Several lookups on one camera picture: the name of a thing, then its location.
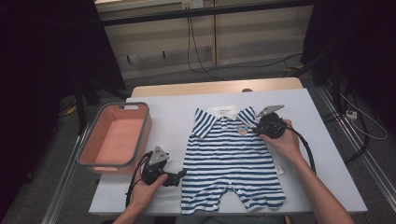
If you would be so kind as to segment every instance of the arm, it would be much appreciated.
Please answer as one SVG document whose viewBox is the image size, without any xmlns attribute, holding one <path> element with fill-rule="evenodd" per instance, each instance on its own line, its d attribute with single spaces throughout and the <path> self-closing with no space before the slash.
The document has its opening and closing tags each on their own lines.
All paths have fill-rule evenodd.
<svg viewBox="0 0 396 224">
<path fill-rule="evenodd" d="M 153 184 L 147 185 L 140 181 L 142 174 L 140 167 L 136 173 L 136 180 L 138 183 L 134 186 L 131 201 L 122 214 L 117 218 L 113 224 L 132 224 L 149 206 L 155 191 L 165 182 L 168 175 L 161 175 Z"/>
<path fill-rule="evenodd" d="M 285 122 L 291 125 L 290 120 L 285 120 Z M 278 139 L 271 139 L 264 134 L 261 135 L 261 138 L 274 146 L 297 171 L 318 223 L 354 223 L 347 210 L 315 175 L 303 158 L 295 133 L 286 130 Z"/>
</svg>

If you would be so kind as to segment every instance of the wall outlet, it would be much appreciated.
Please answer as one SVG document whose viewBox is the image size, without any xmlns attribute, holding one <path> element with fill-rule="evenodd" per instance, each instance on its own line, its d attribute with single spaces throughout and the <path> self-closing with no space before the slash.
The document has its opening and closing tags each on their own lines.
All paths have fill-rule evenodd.
<svg viewBox="0 0 396 224">
<path fill-rule="evenodd" d="M 204 0 L 192 0 L 191 1 L 192 8 L 201 8 L 204 7 Z"/>
<path fill-rule="evenodd" d="M 187 10 L 187 9 L 190 9 L 190 8 L 193 8 L 191 1 L 182 1 L 181 2 L 181 9 Z"/>
</svg>

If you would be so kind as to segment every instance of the black cable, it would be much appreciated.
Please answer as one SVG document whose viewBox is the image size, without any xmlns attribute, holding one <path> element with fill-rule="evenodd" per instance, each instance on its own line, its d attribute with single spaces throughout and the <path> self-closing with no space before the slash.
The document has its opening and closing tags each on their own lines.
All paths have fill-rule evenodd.
<svg viewBox="0 0 396 224">
<path fill-rule="evenodd" d="M 337 113 L 335 112 L 335 111 L 333 111 L 333 112 L 330 112 L 329 114 L 325 114 L 325 115 L 323 115 L 323 116 L 321 116 L 321 118 L 322 118 L 322 120 L 324 121 L 325 119 L 327 119 L 329 116 L 334 116 L 334 115 L 336 115 Z"/>
<path fill-rule="evenodd" d="M 300 24 L 301 39 L 302 39 L 302 49 L 304 49 L 304 28 L 303 28 L 303 25 L 301 24 L 299 14 L 300 14 L 300 7 L 297 8 L 297 15 L 296 15 L 296 17 L 297 17 L 298 23 Z"/>
<path fill-rule="evenodd" d="M 286 77 L 286 75 L 288 74 L 288 64 L 286 63 L 286 61 L 283 61 L 283 64 L 285 64 L 285 68 L 283 70 L 283 77 Z"/>
<path fill-rule="evenodd" d="M 346 157 L 346 151 L 345 151 L 345 149 L 344 149 L 344 147 L 343 147 L 343 145 L 341 144 L 341 142 L 340 142 L 340 136 L 339 136 L 339 134 L 340 134 L 340 132 L 337 132 L 337 131 L 335 131 L 335 139 L 336 139 L 336 143 L 338 143 L 338 151 L 340 152 L 340 154 L 342 154 L 342 158 L 343 158 L 343 161 L 344 161 L 344 158 Z"/>
<path fill-rule="evenodd" d="M 267 66 L 272 66 L 272 65 L 278 64 L 278 63 L 283 63 L 283 62 L 285 62 L 286 60 L 288 60 L 288 59 L 290 59 L 290 58 L 292 58 L 292 57 L 294 57 L 294 56 L 302 55 L 302 53 L 295 53 L 295 54 L 291 54 L 291 55 L 285 57 L 284 59 L 282 59 L 282 60 L 280 60 L 280 61 L 277 61 L 277 62 L 274 62 L 274 63 L 262 64 L 262 65 L 233 65 L 233 66 L 222 66 L 222 67 L 214 67 L 214 68 L 206 69 L 206 68 L 203 67 L 203 65 L 202 65 L 202 63 L 201 63 L 200 56 L 199 56 L 199 54 L 198 54 L 198 49 L 197 49 L 196 42 L 195 42 L 195 36 L 194 36 L 194 31 L 193 31 L 193 26 L 192 26 L 192 20 L 191 20 L 191 18 L 187 18 L 187 22 L 188 22 L 188 24 L 189 24 L 189 45 L 188 45 L 188 51 L 187 51 L 187 63 L 189 64 L 190 70 L 191 70 L 192 72 L 194 72 L 194 73 L 206 73 L 206 74 L 208 74 L 210 77 L 213 77 L 213 76 L 210 75 L 208 72 L 211 72 L 211 71 L 214 71 L 214 70 L 218 70 L 218 69 L 226 69 L 226 68 L 261 68 L 261 67 L 267 67 Z M 191 67 L 191 63 L 190 63 L 190 46 L 191 46 L 191 44 L 190 44 L 190 39 L 191 39 L 191 36 L 190 36 L 190 34 L 192 34 L 192 40 L 193 40 L 193 42 L 194 42 L 195 52 L 196 52 L 196 55 L 198 56 L 198 61 L 199 61 L 200 65 L 201 65 L 201 67 L 202 67 L 202 69 L 203 69 L 204 71 L 197 71 L 197 70 L 194 70 L 194 69 Z"/>
<path fill-rule="evenodd" d="M 303 143 L 303 145 L 304 145 L 304 147 L 306 149 L 306 154 L 308 155 L 308 159 L 309 159 L 309 163 L 310 163 L 310 166 L 311 166 L 311 170 L 316 174 L 317 173 L 317 168 L 315 167 L 314 157 L 312 156 L 312 151 L 311 151 L 311 148 L 308 145 L 308 142 L 305 141 L 303 136 L 300 133 L 298 133 L 295 129 L 293 129 L 291 126 L 289 126 L 289 125 L 282 125 L 282 126 L 284 126 L 286 129 L 292 131 L 293 133 L 295 133 L 300 138 L 301 142 Z"/>
<path fill-rule="evenodd" d="M 126 194 L 125 207 L 127 207 L 129 202 L 131 201 L 131 195 L 132 195 L 132 191 L 134 190 L 134 186 L 137 184 L 137 182 L 141 180 L 139 179 L 134 183 L 134 178 L 136 177 L 137 170 L 139 169 L 140 166 L 142 166 L 142 161 L 151 154 L 152 151 L 145 153 L 145 155 L 143 155 L 143 157 L 140 158 L 140 161 L 137 163 L 136 168 L 134 168 L 134 174 L 132 175 L 131 184 L 129 185 L 128 192 L 125 193 Z"/>
<path fill-rule="evenodd" d="M 189 54 L 187 55 L 187 60 L 188 60 L 189 67 L 190 67 L 191 71 L 195 72 L 195 71 L 191 68 L 191 65 L 190 65 L 190 26 L 191 26 L 192 40 L 193 40 L 194 46 L 195 46 L 195 53 L 196 53 L 196 55 L 197 55 L 197 57 L 198 57 L 198 62 L 199 62 L 199 64 L 201 65 L 202 69 L 204 70 L 204 72 L 205 72 L 208 76 L 213 77 L 214 79 L 225 80 L 224 78 L 221 78 L 221 77 L 214 77 L 214 76 L 210 75 L 210 74 L 206 71 L 206 69 L 204 68 L 204 66 L 202 65 L 201 57 L 200 57 L 199 54 L 198 54 L 198 48 L 197 48 L 197 44 L 196 44 L 196 42 L 195 42 L 194 28 L 192 27 L 192 20 L 191 20 L 191 18 L 187 18 L 187 22 L 188 22 L 188 24 L 189 24 Z"/>
<path fill-rule="evenodd" d="M 334 38 L 333 44 L 330 44 L 330 46 L 334 46 L 333 49 L 338 49 L 338 52 L 335 52 L 334 56 L 333 56 L 333 74 L 332 74 L 332 78 L 333 78 L 333 81 L 334 81 L 334 85 L 332 84 L 332 93 L 333 93 L 333 102 L 334 102 L 335 108 L 336 108 L 336 110 L 337 109 L 339 110 L 339 114 L 340 115 L 344 115 L 345 114 L 345 112 L 347 110 L 347 102 L 344 101 L 344 104 L 342 104 L 340 102 L 341 97 L 339 97 L 339 94 L 341 94 L 341 90 L 340 90 L 340 81 L 341 80 L 339 78 L 340 78 L 341 74 L 340 74 L 340 71 L 339 71 L 339 67 L 340 66 L 339 66 L 339 63 L 336 61 L 336 58 L 340 57 L 340 55 L 341 55 L 341 53 L 342 53 L 342 51 L 344 49 L 342 47 L 346 44 L 348 39 L 352 36 L 353 32 L 355 31 L 355 28 L 356 28 L 356 26 L 358 24 L 358 21 L 359 21 L 360 15 L 361 15 L 361 8 L 362 8 L 363 4 L 364 4 L 364 0 L 360 0 L 359 7 L 358 7 L 358 10 L 356 12 L 355 20 L 352 20 L 353 19 L 352 18 L 353 14 L 349 15 L 349 20 L 346 20 L 346 21 L 352 21 L 352 26 L 351 26 L 350 31 L 346 31 L 346 35 L 344 36 L 345 42 L 340 44 L 340 38 L 343 37 L 342 33 L 348 27 L 348 25 L 349 25 L 348 22 L 344 22 L 343 23 L 343 26 L 340 29 L 340 32 L 338 32 L 337 36 Z M 349 91 L 349 84 L 347 84 L 346 91 L 344 92 L 344 95 L 347 95 L 348 91 Z M 337 119 L 337 118 L 334 118 L 334 119 L 331 119 L 331 120 L 327 120 L 326 122 L 333 121 L 335 119 Z"/>
<path fill-rule="evenodd" d="M 338 114 L 337 116 L 335 116 L 335 117 L 333 117 L 333 118 L 331 118 L 331 119 L 324 119 L 323 120 L 323 123 L 329 123 L 329 122 L 331 122 L 331 121 L 335 121 L 336 119 L 340 119 L 341 117 L 343 117 L 343 115 L 342 114 Z"/>
<path fill-rule="evenodd" d="M 351 92 L 353 101 L 355 103 L 355 106 L 358 107 L 358 102 L 356 101 L 355 95 Z M 361 125 L 363 126 L 363 130 L 365 133 L 368 133 L 366 123 L 364 122 L 363 116 L 361 115 L 361 112 L 358 110 L 358 118 L 361 120 Z M 345 164 L 348 164 L 354 160 L 356 160 L 359 156 L 363 154 L 363 152 L 367 149 L 367 146 L 369 145 L 369 136 L 367 134 L 364 135 L 363 139 L 363 145 L 361 148 L 354 154 L 352 155 L 349 159 L 345 160 Z"/>
<path fill-rule="evenodd" d="M 330 81 L 327 81 L 327 82 L 326 82 L 326 85 L 325 85 L 326 88 L 329 87 L 328 84 L 330 84 L 330 85 L 332 86 L 332 83 L 331 83 Z M 344 96 L 348 96 L 349 93 L 350 93 L 350 89 L 349 89 L 349 88 L 346 88 L 346 90 L 345 90 L 344 93 L 341 93 L 341 91 L 338 92 L 338 94 L 343 94 Z M 347 111 L 347 101 L 344 100 L 344 101 L 341 103 L 341 108 L 335 108 L 335 111 L 333 111 L 332 113 L 337 113 L 337 112 L 338 112 L 339 117 L 341 117 L 341 116 L 345 115 L 346 111 Z"/>
<path fill-rule="evenodd" d="M 139 183 L 139 181 L 141 181 L 142 179 L 140 178 L 140 179 L 138 179 L 136 182 L 134 182 L 134 184 L 132 185 L 132 190 L 134 190 L 134 186 L 137 184 L 137 183 Z"/>
</svg>

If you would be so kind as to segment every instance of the metal rail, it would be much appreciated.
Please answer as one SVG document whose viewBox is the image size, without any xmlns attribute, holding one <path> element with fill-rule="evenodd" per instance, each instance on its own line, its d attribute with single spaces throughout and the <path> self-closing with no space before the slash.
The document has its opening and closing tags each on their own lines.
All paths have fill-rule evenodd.
<svg viewBox="0 0 396 224">
<path fill-rule="evenodd" d="M 62 175 L 61 181 L 49 203 L 49 207 L 47 208 L 46 214 L 44 215 L 42 224 L 54 224 L 61 212 L 62 205 L 64 204 L 64 198 L 66 197 L 67 191 L 69 190 L 70 183 L 72 181 L 73 174 L 78 165 L 76 157 L 78 155 L 78 149 L 87 133 L 87 128 L 84 130 L 84 133 L 78 136 L 76 140 L 76 144 L 73 148 L 70 159 L 64 169 L 64 174 Z"/>
<path fill-rule="evenodd" d="M 102 19 L 101 21 L 79 21 L 79 22 L 65 22 L 56 23 L 56 26 L 63 28 L 76 28 L 78 26 L 112 26 L 129 23 L 139 23 L 146 21 L 165 21 L 173 19 L 182 19 L 190 17 L 202 17 L 211 15 L 221 15 L 238 12 L 260 11 L 267 9 L 286 8 L 286 7 L 305 7 L 313 6 L 315 4 L 330 2 L 331 0 L 287 0 L 287 1 L 272 1 L 256 4 L 245 4 L 238 6 L 227 7 L 203 7 L 189 10 L 178 10 L 170 12 L 153 13 L 147 15 L 136 15 L 126 17 L 114 17 Z"/>
<path fill-rule="evenodd" d="M 332 95 L 327 90 L 319 89 L 318 91 L 326 106 L 329 107 L 331 111 L 336 111 L 335 106 L 332 104 Z M 363 142 L 359 138 L 353 126 L 350 124 L 349 120 L 341 117 L 337 119 L 337 121 L 353 148 L 358 151 Z M 381 169 L 370 151 L 366 150 L 361 155 L 361 161 L 369 171 L 375 183 L 381 189 L 385 198 L 388 200 L 389 205 L 393 208 L 393 211 L 396 212 L 396 188 L 393 183 Z"/>
</svg>

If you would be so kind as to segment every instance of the person's left hand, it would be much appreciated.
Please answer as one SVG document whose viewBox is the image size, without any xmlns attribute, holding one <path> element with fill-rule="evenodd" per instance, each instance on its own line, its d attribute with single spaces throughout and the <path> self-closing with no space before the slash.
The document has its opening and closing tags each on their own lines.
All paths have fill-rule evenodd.
<svg viewBox="0 0 396 224">
<path fill-rule="evenodd" d="M 128 207 L 132 206 L 139 213 L 143 212 L 151 202 L 154 197 L 155 191 L 165 182 L 168 175 L 161 175 L 158 179 L 151 185 L 145 184 L 142 180 L 142 173 L 140 167 L 137 169 L 135 181 L 138 181 L 134 186 L 132 192 L 131 201 Z"/>
</svg>

